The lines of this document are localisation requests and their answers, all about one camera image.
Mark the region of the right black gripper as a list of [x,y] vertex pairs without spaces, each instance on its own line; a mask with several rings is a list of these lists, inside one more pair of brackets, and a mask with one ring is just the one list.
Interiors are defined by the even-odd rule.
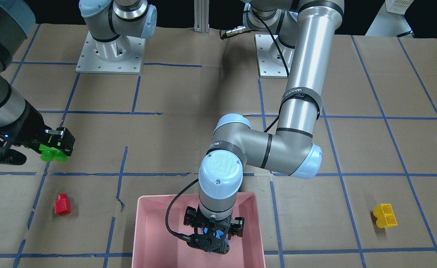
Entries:
[[33,149],[41,157],[69,157],[74,143],[75,138],[69,129],[51,129],[35,108],[29,108],[25,119],[25,147]]

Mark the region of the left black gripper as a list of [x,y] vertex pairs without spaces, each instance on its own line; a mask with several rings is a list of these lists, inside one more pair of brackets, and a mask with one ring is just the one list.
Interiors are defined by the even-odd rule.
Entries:
[[222,231],[229,239],[232,236],[242,237],[244,223],[244,217],[235,217],[232,219],[232,216],[228,216],[223,220],[217,220],[213,217],[208,218],[203,215],[199,209],[190,206],[187,207],[184,215],[184,225],[193,227],[194,229],[194,234],[191,236],[202,235],[198,230],[207,228],[208,231]]

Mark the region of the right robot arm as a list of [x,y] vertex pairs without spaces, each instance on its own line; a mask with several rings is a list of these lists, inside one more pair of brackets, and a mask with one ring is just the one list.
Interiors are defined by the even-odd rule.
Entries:
[[[151,38],[157,9],[146,0],[81,0],[79,10],[94,39],[94,51],[103,61],[128,53],[129,36]],[[69,129],[52,129],[42,115],[2,77],[12,58],[35,25],[35,14],[23,0],[0,0],[0,163],[22,165],[26,156],[12,149],[30,148],[44,161],[71,156],[75,139]]]

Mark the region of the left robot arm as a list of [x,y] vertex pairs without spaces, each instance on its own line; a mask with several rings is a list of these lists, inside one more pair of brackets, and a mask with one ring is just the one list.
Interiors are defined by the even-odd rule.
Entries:
[[251,29],[267,27],[275,11],[285,12],[278,42],[292,48],[284,62],[288,81],[280,101],[275,134],[251,129],[240,114],[226,114],[213,131],[198,178],[198,208],[188,207],[184,225],[193,234],[174,232],[186,242],[242,236],[243,218],[232,218],[245,165],[297,178],[313,178],[319,171],[321,148],[312,143],[315,123],[323,107],[321,91],[333,37],[344,18],[343,0],[249,0],[244,15]]

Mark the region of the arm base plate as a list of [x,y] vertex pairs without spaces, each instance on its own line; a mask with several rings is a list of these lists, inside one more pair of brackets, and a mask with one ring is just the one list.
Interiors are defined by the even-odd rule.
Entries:
[[[273,36],[278,48],[284,56],[285,63],[290,71],[295,48],[283,43],[278,35]],[[271,36],[265,34],[255,35],[256,57],[259,65],[259,76],[261,78],[287,79],[283,58]]]
[[110,42],[99,42],[87,34],[77,73],[140,74],[146,40],[121,35]]

